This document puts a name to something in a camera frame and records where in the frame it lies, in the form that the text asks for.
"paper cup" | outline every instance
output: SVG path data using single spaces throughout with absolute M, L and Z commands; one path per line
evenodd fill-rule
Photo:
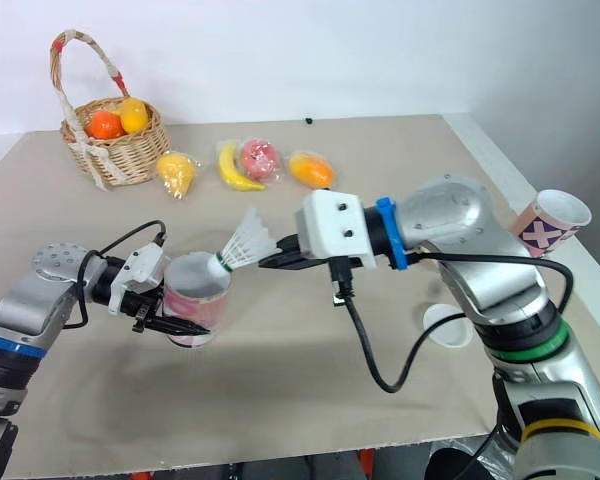
M 442 320 L 449 315 L 455 315 L 456 313 L 462 313 L 462 310 L 453 305 L 436 303 L 435 305 L 431 305 L 427 311 L 424 312 L 422 326 L 426 330 L 437 321 Z M 431 332 L 429 338 L 438 345 L 447 348 L 466 347 L 473 338 L 473 325 L 468 318 L 459 318 L 436 328 Z
M 582 200 L 560 190 L 542 190 L 524 209 L 509 231 L 541 257 L 591 222 L 591 210 Z
M 192 252 L 176 258 L 165 269 L 164 314 L 191 320 L 211 331 L 195 337 L 168 335 L 181 347 L 196 348 L 211 340 L 224 312 L 231 275 L 211 275 L 207 269 L 211 257 L 208 252 Z

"toy fruit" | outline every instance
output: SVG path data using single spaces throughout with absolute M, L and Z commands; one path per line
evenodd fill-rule
M 234 142 L 227 142 L 220 148 L 220 153 L 218 154 L 218 171 L 225 183 L 243 192 L 266 189 L 266 185 L 254 182 L 238 171 L 234 160 L 235 153 L 236 144 Z
M 191 159 L 182 153 L 167 152 L 156 164 L 158 175 L 164 180 L 165 188 L 177 199 L 187 194 L 196 176 L 196 167 Z
M 125 98 L 118 109 L 122 128 L 127 133 L 136 133 L 144 130 L 149 124 L 149 114 L 144 102 L 137 98 Z
M 295 152 L 289 159 L 291 174 L 311 188 L 329 188 L 333 184 L 333 168 L 319 155 Z
M 91 123 L 84 129 L 87 135 L 99 140 L 111 140 L 124 135 L 120 117 L 106 110 L 98 110 L 91 115 Z
M 280 168 L 278 152 L 266 140 L 248 140 L 240 151 L 240 163 L 249 178 L 267 180 Z

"blue ring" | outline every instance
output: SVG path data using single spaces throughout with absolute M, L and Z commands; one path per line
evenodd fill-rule
M 393 253 L 396 268 L 398 270 L 406 270 L 408 267 L 407 256 L 404 254 L 402 239 L 400 238 L 398 224 L 396 223 L 396 204 L 393 203 L 389 197 L 384 197 L 376 202 L 376 210 L 382 217 L 382 223 L 387 232 L 387 238 L 389 239 L 389 245 L 391 246 L 391 253 Z
M 12 342 L 6 338 L 0 337 L 0 350 L 6 350 L 8 352 L 19 353 L 28 357 L 42 358 L 47 354 L 46 350 L 38 347 L 32 347 L 31 345 L 24 345 L 23 343 Z

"beige tabletop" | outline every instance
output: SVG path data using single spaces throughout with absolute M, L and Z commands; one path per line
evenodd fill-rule
M 324 154 L 337 189 L 366 204 L 401 198 L 446 172 L 469 175 L 494 197 L 503 224 L 513 213 L 437 116 L 218 124 L 170 128 L 176 149 L 207 163 L 188 197 L 170 199 L 157 180 L 114 192 L 83 177 L 57 133 L 27 134 L 0 163 L 0 298 L 36 249 L 66 240 L 101 248 L 130 228 L 163 219 L 171 256 L 222 247 L 247 205 L 274 235 L 294 233 L 308 190 L 286 178 L 266 192 L 225 187 L 218 140 L 264 137 L 282 152 Z M 114 253 L 126 256 L 151 235 Z M 379 366 L 394 379 L 421 332 L 424 310 L 452 302 L 432 264 L 357 271 L 357 305 Z M 561 282 L 547 275 L 555 295 Z M 77 319 L 75 309 L 72 320 Z M 90 324 L 63 332 L 12 420 L 20 427 L 8 477 L 158 470 L 408 444 L 489 430 L 491 367 L 474 338 L 464 349 L 423 346 L 404 389 L 373 383 L 346 311 L 331 305 L 325 267 L 301 272 L 247 267 L 235 273 L 223 330 L 199 351 L 90 305 Z M 566 314 L 600 379 L 600 330 L 574 298 Z

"banana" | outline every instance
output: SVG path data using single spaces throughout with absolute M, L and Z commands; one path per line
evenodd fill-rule
M 238 171 L 235 164 L 236 144 L 228 142 L 220 149 L 218 155 L 218 171 L 227 185 L 243 192 L 249 190 L 265 190 L 266 185 L 254 182 Z

